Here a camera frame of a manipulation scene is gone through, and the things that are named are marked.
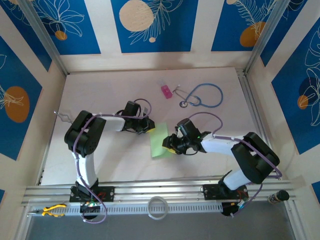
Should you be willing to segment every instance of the roll of tape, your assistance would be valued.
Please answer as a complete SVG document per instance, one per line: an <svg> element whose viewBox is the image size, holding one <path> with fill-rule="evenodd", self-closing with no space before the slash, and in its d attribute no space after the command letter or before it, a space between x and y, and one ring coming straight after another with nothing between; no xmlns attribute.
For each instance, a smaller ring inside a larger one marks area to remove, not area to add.
<svg viewBox="0 0 320 240"><path fill-rule="evenodd" d="M152 215L151 212L150 212L150 205L151 205L154 201L156 201L156 200L160 200L161 202L164 203L164 214L163 214L162 216L159 216L159 217L156 217L156 216ZM168 203L167 203L167 201L166 201L163 197L161 197L161 196L154 196L154 197L152 197L152 198L148 201L148 204L147 204L147 206L146 206L146 209L147 209L147 212L148 212L148 216L149 216L150 218L152 218L153 220L162 220L162 219L164 219L164 218L167 216L167 214L168 214L168 212L169 212Z"/></svg>

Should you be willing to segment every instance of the pink bottle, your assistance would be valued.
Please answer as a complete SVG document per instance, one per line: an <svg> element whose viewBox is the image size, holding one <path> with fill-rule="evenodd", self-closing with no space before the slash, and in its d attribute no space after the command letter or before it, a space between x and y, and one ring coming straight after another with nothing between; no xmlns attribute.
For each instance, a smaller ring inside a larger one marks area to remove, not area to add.
<svg viewBox="0 0 320 240"><path fill-rule="evenodd" d="M160 82L160 85L161 85L161 91L163 93L163 95L165 96L166 99L169 99L172 97L172 92L170 91L168 85L162 80Z"/></svg>

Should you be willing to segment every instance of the white robotic arm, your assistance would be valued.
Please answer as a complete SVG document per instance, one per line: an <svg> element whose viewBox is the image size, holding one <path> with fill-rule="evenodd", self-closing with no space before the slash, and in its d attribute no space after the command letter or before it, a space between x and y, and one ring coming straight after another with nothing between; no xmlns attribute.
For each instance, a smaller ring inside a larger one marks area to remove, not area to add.
<svg viewBox="0 0 320 240"><path fill-rule="evenodd" d="M228 191L235 191L248 183L261 184L280 161L278 156L255 133L245 136L219 136L212 132L200 132L189 118L177 124L176 133L163 140L162 146L175 154L187 154L187 150L202 153L221 153L235 157L240 168L223 177Z"/></svg>
<svg viewBox="0 0 320 240"><path fill-rule="evenodd" d="M105 116L101 118L106 120L103 132L120 132L123 130L126 122L122 117ZM98 181L95 171L94 153L88 154L85 157L79 155L78 161L82 179L91 188ZM77 179L77 182L84 186L80 179Z"/></svg>

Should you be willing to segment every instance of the orange circle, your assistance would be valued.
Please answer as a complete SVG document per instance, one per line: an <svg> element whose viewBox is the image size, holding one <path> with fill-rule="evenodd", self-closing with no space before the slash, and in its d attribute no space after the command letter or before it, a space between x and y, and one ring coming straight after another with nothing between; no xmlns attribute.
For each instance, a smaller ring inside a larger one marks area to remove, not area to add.
<svg viewBox="0 0 320 240"><path fill-rule="evenodd" d="M23 123L30 109L27 92L20 86L12 86L5 92L4 98L8 101L4 106L8 117L16 123Z"/></svg>
<svg viewBox="0 0 320 240"><path fill-rule="evenodd" d="M255 25L248 26L240 36L240 44L247 48L254 47L265 25L264 21L259 21Z"/></svg>
<svg viewBox="0 0 320 240"><path fill-rule="evenodd" d="M54 35L55 35L55 37L56 37L57 39L59 39L59 40L61 40L61 41L66 40L67 37L68 37L67 34L66 34L64 31L60 31L60 30L56 31L56 32L54 33Z"/></svg>
<svg viewBox="0 0 320 240"><path fill-rule="evenodd" d="M298 98L298 107L300 109L306 109L308 107L308 97L305 96L305 95L301 95L299 98Z"/></svg>

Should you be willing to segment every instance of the stethoscope chest piece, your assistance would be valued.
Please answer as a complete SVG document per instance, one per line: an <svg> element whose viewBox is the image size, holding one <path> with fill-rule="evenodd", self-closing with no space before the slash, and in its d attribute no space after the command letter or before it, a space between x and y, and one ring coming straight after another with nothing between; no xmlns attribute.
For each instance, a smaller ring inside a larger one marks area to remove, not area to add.
<svg viewBox="0 0 320 240"><path fill-rule="evenodd" d="M186 101L181 101L179 105L181 108L186 108L188 106L188 103Z"/></svg>

